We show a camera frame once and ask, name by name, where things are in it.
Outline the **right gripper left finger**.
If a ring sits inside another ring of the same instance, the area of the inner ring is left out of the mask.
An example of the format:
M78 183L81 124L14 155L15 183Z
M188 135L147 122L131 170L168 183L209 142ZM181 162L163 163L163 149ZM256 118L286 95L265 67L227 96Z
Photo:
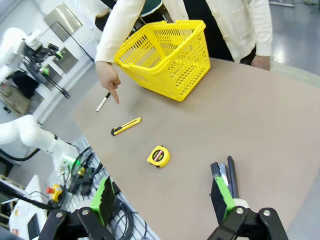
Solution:
M110 177L104 178L90 206L73 212L55 209L50 212L41 230L42 240L114 240L107 229L115 205L114 186Z

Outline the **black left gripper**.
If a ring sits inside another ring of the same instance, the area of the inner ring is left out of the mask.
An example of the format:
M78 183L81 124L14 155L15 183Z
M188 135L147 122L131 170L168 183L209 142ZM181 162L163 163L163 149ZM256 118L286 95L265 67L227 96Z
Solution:
M42 66L42 62L45 58L55 56L58 59L62 59L63 55L59 51L59 47L49 43L47 47L43 47L40 43L35 46L25 44L24 47L24 57L25 61L23 62L26 67L34 66L34 71L42 75L49 75L50 70L47 67Z

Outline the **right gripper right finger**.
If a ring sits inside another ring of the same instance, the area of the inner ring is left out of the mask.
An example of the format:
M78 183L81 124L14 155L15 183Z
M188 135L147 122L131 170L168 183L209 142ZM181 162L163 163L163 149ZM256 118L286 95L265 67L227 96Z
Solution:
M214 176L210 193L218 227L208 237L210 240L286 240L288 238L277 211L266 207L259 212L236 205L220 176Z

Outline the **person's right hand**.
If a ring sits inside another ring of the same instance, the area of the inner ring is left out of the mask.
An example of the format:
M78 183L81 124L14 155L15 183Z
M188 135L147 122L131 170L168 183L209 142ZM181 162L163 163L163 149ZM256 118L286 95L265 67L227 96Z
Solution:
M121 84L118 72L113 65L105 61L97 61L95 69L101 85L109 91L117 104L120 103L116 89Z

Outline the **person's left hand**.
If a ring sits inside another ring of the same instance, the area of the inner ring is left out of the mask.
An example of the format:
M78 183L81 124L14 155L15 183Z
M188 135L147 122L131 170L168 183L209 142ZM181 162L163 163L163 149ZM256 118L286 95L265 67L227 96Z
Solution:
M270 56L259 56L255 55L252 62L251 66L259 69L263 69L266 71L271 70L271 57Z

